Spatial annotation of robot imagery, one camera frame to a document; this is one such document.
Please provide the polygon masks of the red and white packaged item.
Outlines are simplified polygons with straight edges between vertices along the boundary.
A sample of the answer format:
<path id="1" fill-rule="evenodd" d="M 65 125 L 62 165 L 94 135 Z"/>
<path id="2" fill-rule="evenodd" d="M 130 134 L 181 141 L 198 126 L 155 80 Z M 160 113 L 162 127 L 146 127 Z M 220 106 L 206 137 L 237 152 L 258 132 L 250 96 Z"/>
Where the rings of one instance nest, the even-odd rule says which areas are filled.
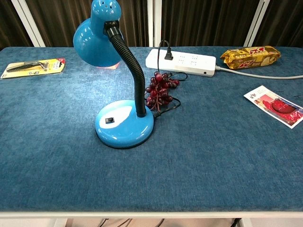
<path id="1" fill-rule="evenodd" d="M 291 129 L 303 121 L 303 107 L 282 98 L 263 85 L 246 93 L 244 97 Z"/>

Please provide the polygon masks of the blue desk lamp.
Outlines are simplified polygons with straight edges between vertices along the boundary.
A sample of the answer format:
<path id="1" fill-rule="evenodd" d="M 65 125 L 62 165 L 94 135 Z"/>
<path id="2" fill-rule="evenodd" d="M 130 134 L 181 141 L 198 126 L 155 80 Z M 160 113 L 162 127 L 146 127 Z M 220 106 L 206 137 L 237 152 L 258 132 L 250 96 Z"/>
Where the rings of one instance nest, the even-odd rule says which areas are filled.
<path id="1" fill-rule="evenodd" d="M 142 144 L 152 133 L 154 117 L 145 106 L 145 77 L 120 32 L 121 7 L 116 0 L 93 0 L 91 16 L 73 37 L 73 46 L 86 63 L 107 68 L 124 61 L 134 79 L 134 100 L 119 100 L 100 110 L 95 130 L 100 140 L 113 148 Z"/>

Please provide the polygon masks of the white frame post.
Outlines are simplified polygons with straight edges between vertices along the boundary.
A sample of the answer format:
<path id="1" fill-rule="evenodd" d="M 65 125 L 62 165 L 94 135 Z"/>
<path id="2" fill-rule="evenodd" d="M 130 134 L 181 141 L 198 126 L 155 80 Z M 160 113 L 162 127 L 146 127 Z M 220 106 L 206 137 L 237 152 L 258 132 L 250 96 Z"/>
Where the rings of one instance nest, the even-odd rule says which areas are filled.
<path id="1" fill-rule="evenodd" d="M 34 47 L 46 47 L 26 0 L 11 0 Z"/>
<path id="2" fill-rule="evenodd" d="M 149 47 L 157 47 L 161 41 L 162 0 L 147 0 Z"/>
<path id="3" fill-rule="evenodd" d="M 249 31 L 247 33 L 244 47 L 251 47 L 255 41 L 261 22 L 265 16 L 270 0 L 259 0 Z"/>

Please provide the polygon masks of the dark red grape bunch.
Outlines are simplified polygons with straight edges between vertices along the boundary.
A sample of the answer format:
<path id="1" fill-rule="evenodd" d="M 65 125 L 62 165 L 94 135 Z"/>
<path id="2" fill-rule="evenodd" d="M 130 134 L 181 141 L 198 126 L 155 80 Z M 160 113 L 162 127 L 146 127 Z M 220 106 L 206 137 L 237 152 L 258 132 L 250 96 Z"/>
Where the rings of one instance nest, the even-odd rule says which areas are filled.
<path id="1" fill-rule="evenodd" d="M 173 101 L 173 97 L 169 95 L 170 88 L 176 88 L 180 81 L 172 79 L 172 73 L 163 73 L 156 71 L 150 79 L 149 86 L 145 89 L 148 94 L 145 99 L 145 105 L 154 111 L 160 111 L 161 107 L 166 107 Z"/>

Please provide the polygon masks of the gold biscuit packet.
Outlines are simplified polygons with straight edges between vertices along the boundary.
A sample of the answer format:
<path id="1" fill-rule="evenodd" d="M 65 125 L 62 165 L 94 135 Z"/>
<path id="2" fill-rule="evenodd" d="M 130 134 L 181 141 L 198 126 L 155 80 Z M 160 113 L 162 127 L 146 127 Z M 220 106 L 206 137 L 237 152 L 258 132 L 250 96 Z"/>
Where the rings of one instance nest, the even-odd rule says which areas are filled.
<path id="1" fill-rule="evenodd" d="M 245 47 L 225 51 L 220 59 L 232 70 L 256 68 L 275 63 L 281 56 L 272 46 Z"/>

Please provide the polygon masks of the blue table cloth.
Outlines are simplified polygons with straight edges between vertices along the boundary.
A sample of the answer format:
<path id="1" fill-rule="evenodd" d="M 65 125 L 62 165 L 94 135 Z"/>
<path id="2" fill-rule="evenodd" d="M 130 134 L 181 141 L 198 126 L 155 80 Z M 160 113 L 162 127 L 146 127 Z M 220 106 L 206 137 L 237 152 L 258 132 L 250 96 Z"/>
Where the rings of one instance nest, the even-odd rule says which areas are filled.
<path id="1" fill-rule="evenodd" d="M 133 78 L 84 62 L 73 48 L 7 47 L 8 64 L 64 58 L 60 74 L 0 79 L 0 212 L 303 211 L 303 122 L 293 129 L 245 98 L 265 86 L 303 107 L 303 79 L 217 72 L 172 91 L 178 109 L 150 138 L 105 146 L 95 118 L 133 99 Z"/>

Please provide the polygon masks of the white power strip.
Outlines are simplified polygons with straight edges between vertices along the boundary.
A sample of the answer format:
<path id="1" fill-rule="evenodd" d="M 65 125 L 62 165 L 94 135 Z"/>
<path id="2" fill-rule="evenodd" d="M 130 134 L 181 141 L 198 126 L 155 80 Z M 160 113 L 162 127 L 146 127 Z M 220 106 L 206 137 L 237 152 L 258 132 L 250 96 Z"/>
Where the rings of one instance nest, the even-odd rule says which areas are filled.
<path id="1" fill-rule="evenodd" d="M 152 49 L 145 59 L 145 65 L 151 69 L 160 69 L 173 72 L 212 77 L 215 72 L 216 58 L 214 56 L 200 55 L 172 51 L 172 60 L 166 60 L 165 50 Z"/>

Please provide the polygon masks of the dark brown curtain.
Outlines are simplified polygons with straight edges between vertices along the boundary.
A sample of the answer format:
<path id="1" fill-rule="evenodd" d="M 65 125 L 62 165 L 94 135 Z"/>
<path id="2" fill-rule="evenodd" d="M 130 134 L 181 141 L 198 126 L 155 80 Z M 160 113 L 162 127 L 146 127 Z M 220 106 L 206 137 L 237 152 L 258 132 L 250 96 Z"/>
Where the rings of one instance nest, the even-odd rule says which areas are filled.
<path id="1" fill-rule="evenodd" d="M 147 47 L 148 1 L 117 0 L 129 46 Z M 161 38 L 172 46 L 243 46 L 259 0 L 162 0 Z M 71 47 L 92 0 L 26 0 L 47 47 Z M 254 46 L 303 48 L 303 0 L 270 0 Z M 11 0 L 0 0 L 0 50 L 32 46 Z"/>

